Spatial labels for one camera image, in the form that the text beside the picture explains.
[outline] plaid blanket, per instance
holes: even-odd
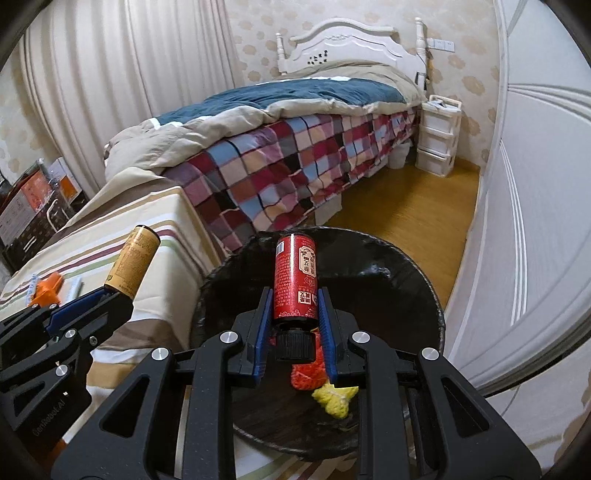
[[[168,168],[228,249],[283,230],[356,183],[412,133],[416,112],[308,115],[226,138]]]

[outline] wallpaper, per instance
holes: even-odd
[[[0,72],[0,171],[15,183],[39,157],[59,155],[29,102],[17,47]]]
[[[279,75],[275,33],[287,40],[330,17],[391,25],[414,53],[415,17],[426,37],[455,42],[455,53],[429,50],[428,93],[463,102],[458,155],[484,164],[491,148],[499,92],[499,47],[492,0],[226,0],[233,40],[247,85]]]

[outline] black trash bin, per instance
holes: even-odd
[[[433,287],[417,265],[392,244],[365,233],[329,227],[260,232],[206,279],[196,307],[191,347],[232,327],[239,313],[256,309],[262,289],[273,285],[275,246],[286,233],[316,243],[319,287],[328,287],[336,309],[351,312],[360,329],[391,347],[443,353],[445,322]],[[336,420],[290,385],[291,366],[274,359],[256,390],[233,392],[235,431],[265,446],[313,461],[357,448],[356,397],[346,419]]]

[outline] orange object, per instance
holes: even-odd
[[[66,447],[67,443],[64,442],[64,439],[60,439],[60,441],[57,442],[56,446],[53,447],[53,450],[49,452],[45,458],[38,458],[37,461],[47,473],[50,473],[51,467],[53,466],[53,463],[56,461],[56,458]]]
[[[51,196],[51,187],[43,173],[38,171],[21,187],[35,213],[43,208]]]
[[[37,284],[35,295],[30,305],[38,303],[41,307],[47,307],[52,303],[60,303],[60,299],[57,296],[57,292],[60,291],[61,285],[64,283],[64,279],[58,272],[53,272],[45,280],[41,280]]]
[[[60,187],[68,202],[71,202],[74,199],[74,197],[76,197],[76,195],[78,194],[78,190],[76,190],[76,187],[72,185],[72,181],[68,178],[67,175],[60,180]]]
[[[291,386],[296,390],[315,390],[326,383],[326,368],[324,355],[320,344],[320,332],[318,328],[312,330],[316,336],[316,360],[311,364],[299,364],[291,366]]]

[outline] can cap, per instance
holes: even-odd
[[[292,364],[310,364],[316,360],[316,336],[305,330],[284,330],[275,337],[275,357]]]

